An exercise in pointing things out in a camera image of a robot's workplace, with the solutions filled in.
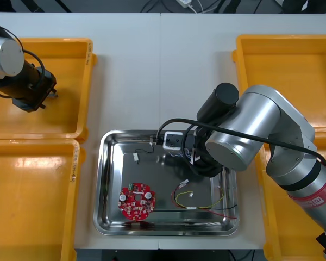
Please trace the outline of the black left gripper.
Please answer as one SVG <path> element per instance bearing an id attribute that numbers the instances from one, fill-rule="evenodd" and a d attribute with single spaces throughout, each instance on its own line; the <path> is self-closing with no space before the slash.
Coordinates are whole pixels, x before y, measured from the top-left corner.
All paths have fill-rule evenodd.
<path id="1" fill-rule="evenodd" d="M 43 76 L 41 69 L 32 69 L 17 83 L 18 97 L 12 98 L 12 103 L 26 112 L 45 109 L 43 103 L 47 97 L 58 97 L 56 84 L 55 76 L 48 70 L 45 70 Z"/>

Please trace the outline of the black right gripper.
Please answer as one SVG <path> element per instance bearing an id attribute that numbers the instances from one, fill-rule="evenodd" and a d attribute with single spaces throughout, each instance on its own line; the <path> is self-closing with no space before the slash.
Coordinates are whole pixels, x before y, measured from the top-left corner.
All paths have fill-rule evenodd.
<path id="1" fill-rule="evenodd" d="M 213 178 L 223 170 L 206 150 L 207 136 L 195 136 L 192 131 L 186 130 L 183 134 L 183 158 L 194 174 Z"/>

